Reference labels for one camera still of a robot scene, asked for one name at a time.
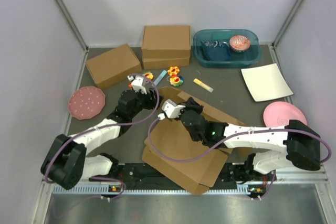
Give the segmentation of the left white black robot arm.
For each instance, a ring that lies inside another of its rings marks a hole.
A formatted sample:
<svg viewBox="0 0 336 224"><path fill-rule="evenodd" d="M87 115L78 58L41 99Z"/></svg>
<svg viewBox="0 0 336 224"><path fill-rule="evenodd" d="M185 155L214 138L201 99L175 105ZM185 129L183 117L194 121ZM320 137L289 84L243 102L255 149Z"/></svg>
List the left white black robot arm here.
<svg viewBox="0 0 336 224"><path fill-rule="evenodd" d="M162 101L157 89L144 94L133 90L123 91L115 110L99 124L71 136L58 135L41 166L48 183L72 189L80 180L104 177L114 180L119 174L118 161L109 154L87 157L104 143L122 136L142 110L155 111Z"/></svg>

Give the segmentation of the brown cardboard box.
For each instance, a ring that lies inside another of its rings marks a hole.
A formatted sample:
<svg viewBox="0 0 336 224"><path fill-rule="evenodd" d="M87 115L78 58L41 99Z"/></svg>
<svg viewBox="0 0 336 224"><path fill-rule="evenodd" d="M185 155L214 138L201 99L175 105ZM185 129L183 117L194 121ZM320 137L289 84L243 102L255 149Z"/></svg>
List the brown cardboard box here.
<svg viewBox="0 0 336 224"><path fill-rule="evenodd" d="M193 195L201 195L214 186L232 152L243 163L252 148L219 148L198 160L209 148L194 142L180 121L164 119L150 125L144 141L142 160Z"/></svg>

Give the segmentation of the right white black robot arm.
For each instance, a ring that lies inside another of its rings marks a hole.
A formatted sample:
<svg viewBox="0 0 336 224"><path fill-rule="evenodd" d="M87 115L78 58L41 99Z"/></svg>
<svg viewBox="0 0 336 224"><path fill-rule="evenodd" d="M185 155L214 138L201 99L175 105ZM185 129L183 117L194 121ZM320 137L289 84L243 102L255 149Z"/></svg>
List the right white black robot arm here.
<svg viewBox="0 0 336 224"><path fill-rule="evenodd" d="M178 120L192 141L209 148L261 149L260 153L249 154L244 163L245 174L252 180L280 168L320 169L320 136L298 120L274 128L247 127L208 121L202 111L203 106L193 98L182 104Z"/></svg>

